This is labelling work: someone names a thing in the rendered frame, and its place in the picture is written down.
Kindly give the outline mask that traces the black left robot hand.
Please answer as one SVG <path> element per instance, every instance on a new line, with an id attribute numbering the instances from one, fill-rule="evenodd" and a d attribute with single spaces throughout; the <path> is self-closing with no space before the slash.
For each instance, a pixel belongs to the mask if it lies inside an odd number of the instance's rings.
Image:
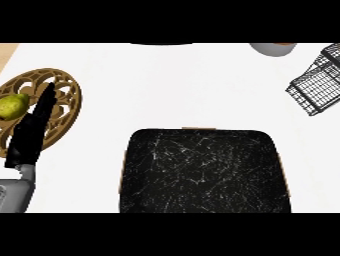
<path id="1" fill-rule="evenodd" d="M 4 160 L 6 168 L 15 168 L 24 164 L 35 164 L 55 103 L 55 84 L 49 83 L 40 95 L 34 111 L 25 114 L 21 122 L 15 125 Z"/>

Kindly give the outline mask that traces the round brown openwork tray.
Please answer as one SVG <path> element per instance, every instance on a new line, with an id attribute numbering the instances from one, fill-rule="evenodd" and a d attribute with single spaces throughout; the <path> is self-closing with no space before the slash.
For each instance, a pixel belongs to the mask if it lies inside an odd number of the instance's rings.
<path id="1" fill-rule="evenodd" d="M 81 88 L 72 76 L 62 70 L 41 68 L 13 77 L 0 86 L 0 99 L 12 94 L 27 94 L 30 107 L 35 107 L 38 97 L 49 83 L 55 84 L 56 104 L 46 127 L 43 148 L 49 148 L 68 132 L 81 108 Z M 13 127 L 21 119 L 0 120 L 0 158 L 6 157 Z"/>

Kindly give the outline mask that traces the black marbled tray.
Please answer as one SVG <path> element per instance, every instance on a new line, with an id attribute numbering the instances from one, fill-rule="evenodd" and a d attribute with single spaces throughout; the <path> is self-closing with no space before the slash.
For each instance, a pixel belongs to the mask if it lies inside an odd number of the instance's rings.
<path id="1" fill-rule="evenodd" d="M 137 130 L 126 152 L 120 211 L 288 213 L 270 136 L 255 130 Z"/>

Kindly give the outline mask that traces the grey bowl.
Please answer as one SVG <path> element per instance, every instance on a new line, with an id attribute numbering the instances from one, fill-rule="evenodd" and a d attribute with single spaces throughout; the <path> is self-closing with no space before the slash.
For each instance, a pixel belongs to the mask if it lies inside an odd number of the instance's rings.
<path id="1" fill-rule="evenodd" d="M 291 53 L 295 43 L 251 43 L 250 46 L 260 54 L 282 57 Z"/>

